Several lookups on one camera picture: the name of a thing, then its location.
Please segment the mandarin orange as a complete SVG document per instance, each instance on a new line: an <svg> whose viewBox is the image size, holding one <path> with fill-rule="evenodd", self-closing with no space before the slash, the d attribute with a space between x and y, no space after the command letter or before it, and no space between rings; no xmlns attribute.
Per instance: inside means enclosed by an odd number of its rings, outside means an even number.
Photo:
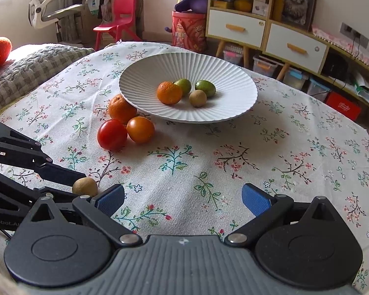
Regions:
<svg viewBox="0 0 369 295"><path fill-rule="evenodd" d="M125 125L137 115L137 108L128 103L121 94L118 94L110 100L108 114L111 119L119 120Z"/></svg>
<svg viewBox="0 0 369 295"><path fill-rule="evenodd" d="M172 82L165 81L158 86L156 96L163 104L175 105L181 100L183 90L180 86Z"/></svg>

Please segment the red plastic chair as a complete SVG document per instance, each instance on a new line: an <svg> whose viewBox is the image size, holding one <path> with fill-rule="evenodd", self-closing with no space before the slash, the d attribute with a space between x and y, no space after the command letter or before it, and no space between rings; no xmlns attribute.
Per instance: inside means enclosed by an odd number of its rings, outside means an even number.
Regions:
<svg viewBox="0 0 369 295"><path fill-rule="evenodd" d="M121 40L123 31L127 32L133 41L141 41L137 34L130 30L136 22L137 0L114 0L113 2L113 20L109 23L103 23L93 29L96 33L95 51L100 49L100 42L103 33L109 34L115 42Z"/></svg>

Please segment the wooden shelf cabinet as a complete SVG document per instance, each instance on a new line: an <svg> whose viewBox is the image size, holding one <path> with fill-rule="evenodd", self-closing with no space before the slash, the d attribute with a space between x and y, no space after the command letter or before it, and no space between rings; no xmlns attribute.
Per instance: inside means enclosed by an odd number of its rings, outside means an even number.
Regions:
<svg viewBox="0 0 369 295"><path fill-rule="evenodd" d="M279 81L284 79L290 67L302 69L335 89L341 88L369 107L369 102L351 90L346 82L323 74L327 57L332 54L341 56L348 65L360 67L369 75L369 65L359 58L359 52L355 52L353 46L346 51L310 31L273 20L276 0L269 1L265 16L215 7L213 0L208 2L206 36L218 40L216 57L223 56L227 43L234 43L242 47L243 63L249 68L250 50L258 50L283 63L278 74Z"/></svg>

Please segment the white ribbed plate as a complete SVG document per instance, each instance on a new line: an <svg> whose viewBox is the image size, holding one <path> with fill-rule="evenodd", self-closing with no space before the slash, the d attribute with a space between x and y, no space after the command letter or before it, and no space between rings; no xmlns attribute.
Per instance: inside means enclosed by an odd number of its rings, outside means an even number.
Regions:
<svg viewBox="0 0 369 295"><path fill-rule="evenodd" d="M119 79L134 107L180 123L239 117L257 101L255 82L239 66L197 53L164 53L132 63Z"/></svg>

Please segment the small brown kiwi fruit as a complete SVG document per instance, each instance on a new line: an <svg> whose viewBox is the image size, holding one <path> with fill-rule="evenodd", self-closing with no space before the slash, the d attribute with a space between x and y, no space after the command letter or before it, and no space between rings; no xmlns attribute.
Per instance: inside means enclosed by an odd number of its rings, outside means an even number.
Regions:
<svg viewBox="0 0 369 295"><path fill-rule="evenodd" d="M77 195L96 196L98 185L91 177L80 178L72 185L72 192Z"/></svg>

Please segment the green fruit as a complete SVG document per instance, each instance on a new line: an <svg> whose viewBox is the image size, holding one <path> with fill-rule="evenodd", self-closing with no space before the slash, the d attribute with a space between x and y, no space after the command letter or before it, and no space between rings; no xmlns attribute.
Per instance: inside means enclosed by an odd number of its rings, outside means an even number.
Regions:
<svg viewBox="0 0 369 295"><path fill-rule="evenodd" d="M195 89L203 91L208 98L213 97L216 93L216 87L210 81L207 80L197 81L195 84Z"/></svg>
<svg viewBox="0 0 369 295"><path fill-rule="evenodd" d="M192 85L188 79L179 79L174 82L175 85L179 86L182 89L183 97L190 93Z"/></svg>

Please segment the floral tablecloth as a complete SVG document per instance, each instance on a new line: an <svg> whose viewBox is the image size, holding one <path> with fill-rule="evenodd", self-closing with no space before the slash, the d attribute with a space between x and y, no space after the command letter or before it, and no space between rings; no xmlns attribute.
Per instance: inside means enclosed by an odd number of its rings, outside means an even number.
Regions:
<svg viewBox="0 0 369 295"><path fill-rule="evenodd" d="M100 190L123 185L114 218L141 236L226 237L251 219L241 200L247 182L303 202L326 196L363 249L354 287L369 291L369 134L324 103L253 73L259 96L239 118L206 125L152 118L151 142L127 141L118 153L99 146L121 73L172 52L159 43L121 42L93 53L4 109L0 122Z"/></svg>

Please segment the red tomato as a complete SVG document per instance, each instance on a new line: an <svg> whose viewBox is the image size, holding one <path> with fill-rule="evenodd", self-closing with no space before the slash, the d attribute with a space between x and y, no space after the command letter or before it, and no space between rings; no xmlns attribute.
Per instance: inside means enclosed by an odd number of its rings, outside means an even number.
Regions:
<svg viewBox="0 0 369 295"><path fill-rule="evenodd" d="M105 121L97 132L99 145L111 152L121 150L126 144L127 137L126 127L116 119Z"/></svg>

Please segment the red box under cabinet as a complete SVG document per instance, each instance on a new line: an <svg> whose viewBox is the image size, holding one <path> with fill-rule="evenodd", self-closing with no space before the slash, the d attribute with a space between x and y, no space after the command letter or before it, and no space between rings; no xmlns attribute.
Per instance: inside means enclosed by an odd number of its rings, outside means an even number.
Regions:
<svg viewBox="0 0 369 295"><path fill-rule="evenodd" d="M336 92L329 93L326 104L352 121L356 121L361 113L361 107L358 104L346 99Z"/></svg>

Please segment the red toy bucket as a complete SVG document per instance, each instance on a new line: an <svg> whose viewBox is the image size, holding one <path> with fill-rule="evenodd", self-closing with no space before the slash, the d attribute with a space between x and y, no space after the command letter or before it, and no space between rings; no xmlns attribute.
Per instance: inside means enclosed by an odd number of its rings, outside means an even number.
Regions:
<svg viewBox="0 0 369 295"><path fill-rule="evenodd" d="M172 12L172 46L204 53L207 15L193 12Z"/></svg>

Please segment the mandarin orange front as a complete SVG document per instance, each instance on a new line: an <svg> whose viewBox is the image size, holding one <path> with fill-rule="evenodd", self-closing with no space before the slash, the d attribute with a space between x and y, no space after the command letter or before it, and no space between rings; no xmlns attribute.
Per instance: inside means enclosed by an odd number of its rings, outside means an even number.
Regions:
<svg viewBox="0 0 369 295"><path fill-rule="evenodd" d="M165 81L158 86L156 96L163 104L175 105L181 100L183 90L180 86L172 82Z"/></svg>

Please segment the white office chair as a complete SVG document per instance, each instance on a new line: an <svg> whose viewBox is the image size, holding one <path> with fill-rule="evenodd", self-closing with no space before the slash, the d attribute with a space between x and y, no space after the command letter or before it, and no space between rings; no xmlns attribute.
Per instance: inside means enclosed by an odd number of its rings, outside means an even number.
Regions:
<svg viewBox="0 0 369 295"><path fill-rule="evenodd" d="M56 39L62 43L60 21L64 18L74 16L84 9L84 5L75 4L48 13L48 6L56 0L30 0L28 4L28 21L34 29L43 29L55 25Z"/></svg>

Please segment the orange tomato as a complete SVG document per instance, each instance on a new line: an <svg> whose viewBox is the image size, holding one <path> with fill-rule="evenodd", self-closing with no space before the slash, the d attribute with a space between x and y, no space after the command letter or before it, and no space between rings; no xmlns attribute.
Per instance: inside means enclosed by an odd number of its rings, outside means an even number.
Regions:
<svg viewBox="0 0 369 295"><path fill-rule="evenodd" d="M132 118L128 121L126 129L128 136L137 144L149 142L155 134L153 123L144 117Z"/></svg>

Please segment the grey knitted blanket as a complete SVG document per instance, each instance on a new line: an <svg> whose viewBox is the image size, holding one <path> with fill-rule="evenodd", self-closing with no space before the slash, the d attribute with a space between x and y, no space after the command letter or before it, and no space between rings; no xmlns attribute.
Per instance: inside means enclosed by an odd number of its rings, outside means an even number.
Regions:
<svg viewBox="0 0 369 295"><path fill-rule="evenodd" d="M92 48L53 43L11 51L0 68L0 110L93 52Z"/></svg>

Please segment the purple plush toy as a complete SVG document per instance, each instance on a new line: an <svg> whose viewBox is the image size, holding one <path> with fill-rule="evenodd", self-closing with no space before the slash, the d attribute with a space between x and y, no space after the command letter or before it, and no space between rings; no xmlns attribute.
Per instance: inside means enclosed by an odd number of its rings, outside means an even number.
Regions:
<svg viewBox="0 0 369 295"><path fill-rule="evenodd" d="M172 25L165 27L165 31L172 33L180 21L184 29L191 32L205 34L208 0L178 0L172 11Z"/></svg>

